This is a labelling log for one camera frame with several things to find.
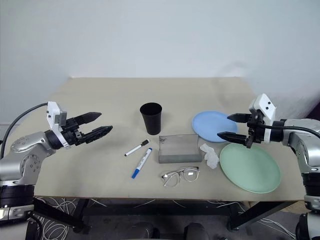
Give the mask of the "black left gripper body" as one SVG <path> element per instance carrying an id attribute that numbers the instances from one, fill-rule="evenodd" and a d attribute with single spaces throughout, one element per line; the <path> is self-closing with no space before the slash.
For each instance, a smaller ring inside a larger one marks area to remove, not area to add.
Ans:
<path id="1" fill-rule="evenodd" d="M 67 119 L 62 126 L 61 134 L 70 146 L 78 146 L 86 142 L 85 135 L 79 131 L 79 126 L 83 124 L 85 124 L 84 117 L 77 116 Z"/>

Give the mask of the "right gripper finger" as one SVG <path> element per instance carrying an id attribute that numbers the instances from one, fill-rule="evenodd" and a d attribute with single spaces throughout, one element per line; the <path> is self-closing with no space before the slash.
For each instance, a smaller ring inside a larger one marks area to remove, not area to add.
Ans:
<path id="1" fill-rule="evenodd" d="M 234 113 L 227 117 L 227 119 L 236 123 L 247 123 L 251 118 L 249 113 Z"/>
<path id="2" fill-rule="evenodd" d="M 242 134 L 237 134 L 234 132 L 219 132 L 217 133 L 217 136 L 227 142 L 240 144 L 245 146 L 247 144 L 247 136 Z"/>

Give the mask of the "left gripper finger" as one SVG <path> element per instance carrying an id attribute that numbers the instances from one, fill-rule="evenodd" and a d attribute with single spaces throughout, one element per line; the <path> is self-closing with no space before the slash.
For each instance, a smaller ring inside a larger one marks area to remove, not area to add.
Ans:
<path id="1" fill-rule="evenodd" d="M 88 113 L 74 117 L 74 120 L 78 125 L 83 125 L 83 124 L 88 124 L 95 121 L 101 115 L 102 115 L 101 112 L 88 112 Z"/>
<path id="2" fill-rule="evenodd" d="M 96 129 L 92 130 L 91 132 L 85 134 L 84 142 L 86 144 L 94 142 L 94 141 L 104 137 L 105 135 L 107 135 L 112 129 L 113 129 L 112 125 L 98 127 Z"/>

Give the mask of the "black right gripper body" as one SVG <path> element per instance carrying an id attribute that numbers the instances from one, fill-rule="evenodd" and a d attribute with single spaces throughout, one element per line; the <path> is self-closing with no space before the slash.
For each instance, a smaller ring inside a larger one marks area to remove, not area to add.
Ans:
<path id="1" fill-rule="evenodd" d="M 261 144 L 264 141 L 265 129 L 262 127 L 264 123 L 264 115 L 261 110 L 252 113 L 248 118 L 248 138 L 245 144 L 248 149 L 252 147 L 253 143 Z"/>

